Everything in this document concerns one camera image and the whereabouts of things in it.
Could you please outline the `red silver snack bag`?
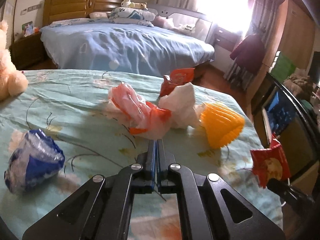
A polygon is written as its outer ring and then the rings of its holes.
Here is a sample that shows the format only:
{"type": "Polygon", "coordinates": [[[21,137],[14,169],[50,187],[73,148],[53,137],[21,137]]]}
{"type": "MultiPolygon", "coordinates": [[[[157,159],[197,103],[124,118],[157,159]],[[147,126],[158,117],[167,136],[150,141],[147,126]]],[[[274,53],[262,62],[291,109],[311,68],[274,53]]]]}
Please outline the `red silver snack bag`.
{"type": "Polygon", "coordinates": [[[250,150],[253,160],[252,172],[257,176],[259,185],[267,187],[270,179],[284,181],[291,177],[291,172],[282,144],[272,134],[269,148],[250,150]]]}

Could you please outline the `pink white plastic bag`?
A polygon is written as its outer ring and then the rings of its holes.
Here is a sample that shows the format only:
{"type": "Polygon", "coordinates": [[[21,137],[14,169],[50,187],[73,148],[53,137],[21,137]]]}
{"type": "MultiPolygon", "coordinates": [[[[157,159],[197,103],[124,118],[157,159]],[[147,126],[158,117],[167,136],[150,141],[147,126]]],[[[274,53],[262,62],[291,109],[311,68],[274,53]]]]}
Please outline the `pink white plastic bag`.
{"type": "Polygon", "coordinates": [[[109,119],[116,119],[131,135],[150,140],[161,139],[171,126],[170,110],[146,101],[123,82],[108,90],[105,111],[109,119]]]}

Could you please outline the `orange foam fruit net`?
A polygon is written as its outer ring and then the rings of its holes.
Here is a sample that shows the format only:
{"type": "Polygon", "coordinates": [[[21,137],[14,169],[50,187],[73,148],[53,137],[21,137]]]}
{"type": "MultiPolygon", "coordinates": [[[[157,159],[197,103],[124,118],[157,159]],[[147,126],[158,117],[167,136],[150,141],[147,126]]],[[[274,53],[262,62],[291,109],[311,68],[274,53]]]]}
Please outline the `orange foam fruit net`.
{"type": "Polygon", "coordinates": [[[212,149],[222,148],[233,142],[242,132],[245,119],[229,107],[219,103],[205,103],[201,125],[206,130],[212,149]]]}

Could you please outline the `white crumpled paper bag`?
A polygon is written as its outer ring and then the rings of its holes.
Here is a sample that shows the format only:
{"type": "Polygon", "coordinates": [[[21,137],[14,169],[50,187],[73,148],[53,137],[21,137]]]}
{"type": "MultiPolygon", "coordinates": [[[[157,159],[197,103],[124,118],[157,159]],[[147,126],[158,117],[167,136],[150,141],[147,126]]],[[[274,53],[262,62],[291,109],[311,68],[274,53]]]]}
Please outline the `white crumpled paper bag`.
{"type": "Polygon", "coordinates": [[[160,98],[159,108],[171,111],[171,127],[185,129],[200,125],[200,113],[195,105],[195,93],[192,83],[177,86],[169,94],[160,98]]]}

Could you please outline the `mint floral bedsheet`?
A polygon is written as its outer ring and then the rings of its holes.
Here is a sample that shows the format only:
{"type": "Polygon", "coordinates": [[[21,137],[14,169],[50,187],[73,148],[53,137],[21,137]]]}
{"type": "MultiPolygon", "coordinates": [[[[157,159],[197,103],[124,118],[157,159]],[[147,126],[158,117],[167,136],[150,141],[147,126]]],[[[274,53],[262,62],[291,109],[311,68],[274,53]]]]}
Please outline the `mint floral bedsheet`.
{"type": "MultiPolygon", "coordinates": [[[[25,75],[28,89],[1,103],[1,171],[6,171],[12,152],[30,129],[52,137],[66,161],[58,175],[26,194],[12,194],[1,183],[1,217],[18,238],[91,177],[117,174],[148,148],[145,139],[107,117],[108,90],[125,82],[147,101],[156,102],[162,84],[159,77],[93,70],[32,70],[25,75]]],[[[262,145],[249,120],[233,142],[218,150],[210,148],[202,127],[172,129],[163,144],[194,173],[219,174],[283,226],[280,198],[261,188],[251,171],[250,151],[262,145]]]]}

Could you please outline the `small crumpled red wrapper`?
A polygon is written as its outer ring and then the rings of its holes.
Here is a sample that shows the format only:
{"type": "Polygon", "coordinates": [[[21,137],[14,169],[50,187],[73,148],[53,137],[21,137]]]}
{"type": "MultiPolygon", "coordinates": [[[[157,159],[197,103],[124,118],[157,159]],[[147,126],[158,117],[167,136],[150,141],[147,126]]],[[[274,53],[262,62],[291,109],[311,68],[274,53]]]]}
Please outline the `small crumpled red wrapper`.
{"type": "Polygon", "coordinates": [[[163,76],[160,97],[169,95],[177,86],[193,81],[195,68],[181,68],[173,70],[169,75],[163,76]]]}

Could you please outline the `brown plush on shelf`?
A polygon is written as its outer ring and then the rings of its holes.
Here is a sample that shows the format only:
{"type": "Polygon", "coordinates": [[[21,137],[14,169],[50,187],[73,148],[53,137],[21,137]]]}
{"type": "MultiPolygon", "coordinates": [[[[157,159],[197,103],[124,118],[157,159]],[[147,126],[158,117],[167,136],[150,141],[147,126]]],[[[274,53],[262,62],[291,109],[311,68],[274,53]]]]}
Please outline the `brown plush on shelf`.
{"type": "Polygon", "coordinates": [[[300,76],[293,73],[284,80],[283,85],[297,99],[310,101],[313,92],[313,82],[310,76],[300,76]]]}

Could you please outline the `green box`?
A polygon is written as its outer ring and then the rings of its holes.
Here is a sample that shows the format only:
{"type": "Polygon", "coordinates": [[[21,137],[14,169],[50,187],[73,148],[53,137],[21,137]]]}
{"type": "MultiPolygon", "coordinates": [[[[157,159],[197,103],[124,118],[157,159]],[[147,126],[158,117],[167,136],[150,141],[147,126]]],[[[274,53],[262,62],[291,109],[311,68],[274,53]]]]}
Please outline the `green box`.
{"type": "Polygon", "coordinates": [[[283,83],[296,70],[296,66],[281,51],[276,52],[276,57],[270,68],[270,74],[280,83],[283,83]]]}

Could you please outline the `blue bed cover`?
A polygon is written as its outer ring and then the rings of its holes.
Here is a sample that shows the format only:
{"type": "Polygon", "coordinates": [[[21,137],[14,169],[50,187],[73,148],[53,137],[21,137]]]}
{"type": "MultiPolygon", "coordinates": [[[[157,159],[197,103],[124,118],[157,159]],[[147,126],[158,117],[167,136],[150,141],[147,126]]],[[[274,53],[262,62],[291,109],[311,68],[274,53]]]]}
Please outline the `blue bed cover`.
{"type": "Polygon", "coordinates": [[[60,69],[126,72],[162,77],[214,59],[214,47],[159,27],[72,19],[42,27],[41,41],[60,69]]]}

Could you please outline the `cream teddy bear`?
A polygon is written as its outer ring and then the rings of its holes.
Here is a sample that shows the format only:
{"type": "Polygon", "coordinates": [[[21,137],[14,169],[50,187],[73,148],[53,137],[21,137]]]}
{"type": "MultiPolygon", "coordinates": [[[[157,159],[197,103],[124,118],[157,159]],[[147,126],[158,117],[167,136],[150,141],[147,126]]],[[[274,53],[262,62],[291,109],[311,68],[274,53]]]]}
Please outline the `cream teddy bear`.
{"type": "Polygon", "coordinates": [[[1,21],[1,49],[0,49],[0,100],[3,101],[10,96],[17,96],[28,87],[28,80],[22,71],[16,69],[11,60],[10,51],[7,46],[8,23],[1,21]]]}

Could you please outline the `white flat pillow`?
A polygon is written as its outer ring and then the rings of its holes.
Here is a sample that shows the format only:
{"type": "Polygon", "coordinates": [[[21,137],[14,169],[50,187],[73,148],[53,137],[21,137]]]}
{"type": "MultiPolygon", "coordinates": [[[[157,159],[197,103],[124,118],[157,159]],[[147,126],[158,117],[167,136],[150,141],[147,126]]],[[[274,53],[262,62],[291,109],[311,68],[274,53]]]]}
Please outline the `white flat pillow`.
{"type": "Polygon", "coordinates": [[[107,12],[92,12],[89,14],[89,18],[92,20],[107,20],[108,13],[107,12]]]}

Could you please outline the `yellow plush toy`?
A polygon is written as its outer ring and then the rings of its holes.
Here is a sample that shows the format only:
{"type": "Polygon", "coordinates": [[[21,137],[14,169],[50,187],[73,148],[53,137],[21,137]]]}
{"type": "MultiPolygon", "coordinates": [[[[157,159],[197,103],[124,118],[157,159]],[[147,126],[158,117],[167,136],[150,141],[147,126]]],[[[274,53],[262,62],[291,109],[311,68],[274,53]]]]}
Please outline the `yellow plush toy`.
{"type": "Polygon", "coordinates": [[[147,9],[147,3],[132,2],[130,7],[133,8],[133,9],[146,10],[147,9]]]}

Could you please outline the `white plush toy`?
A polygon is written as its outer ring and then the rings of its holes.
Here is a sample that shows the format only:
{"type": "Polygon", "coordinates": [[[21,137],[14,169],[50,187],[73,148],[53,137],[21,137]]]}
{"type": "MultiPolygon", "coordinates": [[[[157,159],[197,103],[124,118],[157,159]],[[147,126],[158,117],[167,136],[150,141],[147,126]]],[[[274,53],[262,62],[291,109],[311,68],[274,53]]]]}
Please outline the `white plush toy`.
{"type": "Polygon", "coordinates": [[[134,8],[135,4],[131,0],[123,0],[121,2],[121,7],[124,8],[134,8]]]}

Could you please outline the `framed photo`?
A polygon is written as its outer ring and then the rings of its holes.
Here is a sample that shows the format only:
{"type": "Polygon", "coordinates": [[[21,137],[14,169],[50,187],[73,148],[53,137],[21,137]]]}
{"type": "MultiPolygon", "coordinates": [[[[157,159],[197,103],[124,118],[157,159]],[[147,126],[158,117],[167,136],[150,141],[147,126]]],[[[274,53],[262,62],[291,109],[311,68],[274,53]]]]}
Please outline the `framed photo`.
{"type": "Polygon", "coordinates": [[[33,35],[34,33],[34,26],[33,26],[33,22],[27,22],[25,24],[22,25],[22,35],[23,37],[27,37],[30,35],[33,35]]]}

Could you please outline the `wooden headboard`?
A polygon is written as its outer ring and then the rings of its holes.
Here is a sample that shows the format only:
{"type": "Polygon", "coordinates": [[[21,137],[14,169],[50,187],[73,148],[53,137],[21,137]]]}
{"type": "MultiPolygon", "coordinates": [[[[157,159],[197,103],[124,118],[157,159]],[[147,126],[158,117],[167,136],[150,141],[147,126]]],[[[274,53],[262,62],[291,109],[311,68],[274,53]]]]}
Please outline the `wooden headboard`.
{"type": "Polygon", "coordinates": [[[123,0],[44,0],[42,26],[55,21],[89,18],[93,12],[111,12],[123,0]]]}

